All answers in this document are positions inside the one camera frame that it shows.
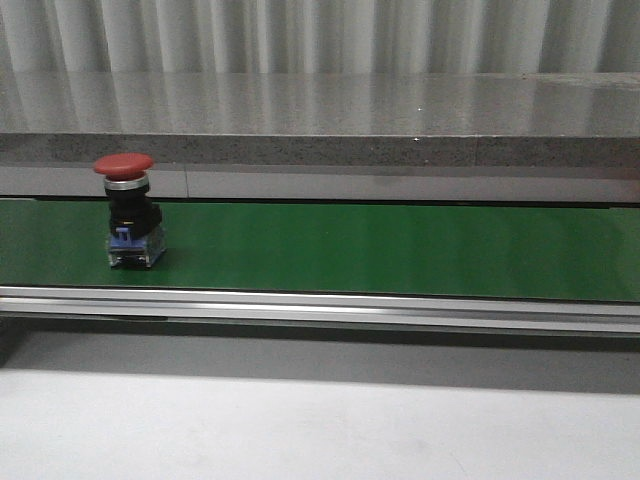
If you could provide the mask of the white rear conveyor panel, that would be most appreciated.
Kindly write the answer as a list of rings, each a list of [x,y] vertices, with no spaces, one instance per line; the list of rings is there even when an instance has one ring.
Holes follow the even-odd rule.
[[[161,163],[151,193],[178,199],[636,203],[636,167],[338,167]]]

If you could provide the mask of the grey granite counter slab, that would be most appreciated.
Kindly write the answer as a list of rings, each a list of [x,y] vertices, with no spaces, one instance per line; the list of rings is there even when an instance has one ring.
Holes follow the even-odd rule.
[[[23,72],[1,78],[1,159],[80,163],[634,168],[632,73]]]

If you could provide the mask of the red mushroom push button switch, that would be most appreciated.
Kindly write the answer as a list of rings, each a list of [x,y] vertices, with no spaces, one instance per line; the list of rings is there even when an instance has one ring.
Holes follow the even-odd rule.
[[[109,202],[108,259],[112,268],[133,265],[150,268],[166,251],[163,215],[147,193],[147,171],[154,165],[143,153],[116,153],[95,161],[104,176]]]

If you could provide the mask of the aluminium conveyor side rail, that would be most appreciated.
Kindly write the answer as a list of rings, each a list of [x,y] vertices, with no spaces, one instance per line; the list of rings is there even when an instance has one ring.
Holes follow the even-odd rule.
[[[8,317],[636,336],[635,303],[4,286]]]

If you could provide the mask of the green conveyor belt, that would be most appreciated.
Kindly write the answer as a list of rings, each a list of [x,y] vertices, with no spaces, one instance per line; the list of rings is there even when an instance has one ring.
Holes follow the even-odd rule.
[[[5,199],[5,285],[639,299],[635,208],[165,202],[150,269],[107,260],[105,201]]]

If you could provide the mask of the white pleated curtain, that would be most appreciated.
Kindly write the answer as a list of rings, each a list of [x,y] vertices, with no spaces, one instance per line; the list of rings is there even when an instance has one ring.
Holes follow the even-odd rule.
[[[5,1],[3,72],[639,68],[635,1]]]

